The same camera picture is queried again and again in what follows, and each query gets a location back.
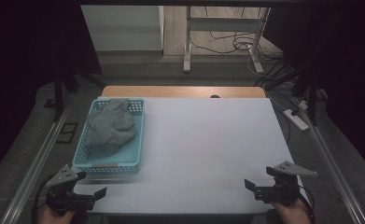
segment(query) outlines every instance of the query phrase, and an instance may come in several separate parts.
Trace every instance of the basket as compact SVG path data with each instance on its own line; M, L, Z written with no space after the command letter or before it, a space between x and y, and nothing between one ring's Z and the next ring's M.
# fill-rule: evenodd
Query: basket
M142 135L144 130L144 100L130 99L129 111L133 115L135 137L124 143L120 150L110 156L90 153L86 147L88 131L87 121L80 136L73 165L87 173L128 174L138 173L141 159ZM91 104L89 114L101 105L107 105L109 99L97 99Z

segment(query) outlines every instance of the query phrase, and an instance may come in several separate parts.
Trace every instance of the gray cloth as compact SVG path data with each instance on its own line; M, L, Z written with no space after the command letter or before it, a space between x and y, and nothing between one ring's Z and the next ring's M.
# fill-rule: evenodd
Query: gray cloth
M89 152L111 155L135 136L129 103L126 99L111 99L89 114L85 144Z

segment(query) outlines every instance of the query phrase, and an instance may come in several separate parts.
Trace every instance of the wooden floor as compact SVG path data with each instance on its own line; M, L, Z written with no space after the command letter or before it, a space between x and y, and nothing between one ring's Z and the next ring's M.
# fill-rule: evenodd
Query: wooden floor
M221 18L257 18L263 10L257 7L207 7L208 17ZM192 7L191 16L206 17L205 7ZM180 56L184 54L185 33L186 33L186 7L164 7L164 56ZM255 35L239 35L240 37L251 37ZM231 35L232 37L215 39ZM233 35L235 32L191 32L191 41L200 47L205 47L218 52L234 50ZM251 39L241 38L241 42L252 42ZM267 41L264 37L260 39L260 46L266 54L279 55L281 52L276 46ZM196 48L191 45L192 55L219 55L206 49ZM237 50L225 55L248 55L246 50Z

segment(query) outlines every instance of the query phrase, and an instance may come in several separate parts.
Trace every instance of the white power strip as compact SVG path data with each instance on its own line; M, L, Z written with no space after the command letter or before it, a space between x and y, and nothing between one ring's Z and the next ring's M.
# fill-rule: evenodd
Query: white power strip
M301 131L308 129L308 125L304 123L297 115L293 116L290 109L284 111L284 114L298 127Z

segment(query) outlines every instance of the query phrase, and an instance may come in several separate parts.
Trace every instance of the human hand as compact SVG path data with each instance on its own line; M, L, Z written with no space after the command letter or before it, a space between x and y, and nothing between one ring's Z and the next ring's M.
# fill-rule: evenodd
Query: human hand
M39 224L70 224L75 212L68 211L60 217L55 211L45 205L40 214Z
M297 199L286 207L281 203L271 203L281 216L284 224L310 224L310 218L304 203Z

